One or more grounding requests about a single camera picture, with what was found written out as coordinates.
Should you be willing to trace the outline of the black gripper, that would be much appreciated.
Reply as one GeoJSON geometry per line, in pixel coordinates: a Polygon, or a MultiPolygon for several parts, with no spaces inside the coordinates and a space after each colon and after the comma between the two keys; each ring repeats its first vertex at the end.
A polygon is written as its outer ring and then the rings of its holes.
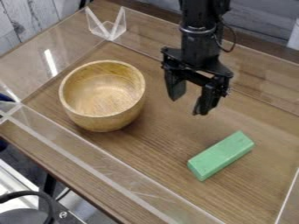
{"type": "Polygon", "coordinates": [[[235,46],[222,46],[223,27],[180,27],[182,47],[163,47],[163,70],[167,94],[176,101],[187,91],[186,82],[202,86],[202,94],[192,114],[206,116],[227,95],[234,76],[220,62],[220,52],[230,53],[235,46]]]}

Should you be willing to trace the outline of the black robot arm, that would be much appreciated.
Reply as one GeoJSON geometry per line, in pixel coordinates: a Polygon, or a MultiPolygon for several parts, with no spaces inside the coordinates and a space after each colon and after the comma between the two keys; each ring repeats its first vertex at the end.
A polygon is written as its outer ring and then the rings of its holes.
{"type": "Polygon", "coordinates": [[[230,92],[232,71],[220,62],[223,15],[230,0],[179,0],[182,9],[182,47],[162,48],[164,82],[170,98],[176,101],[187,91],[187,82],[202,87],[192,114],[206,116],[230,92]]]}

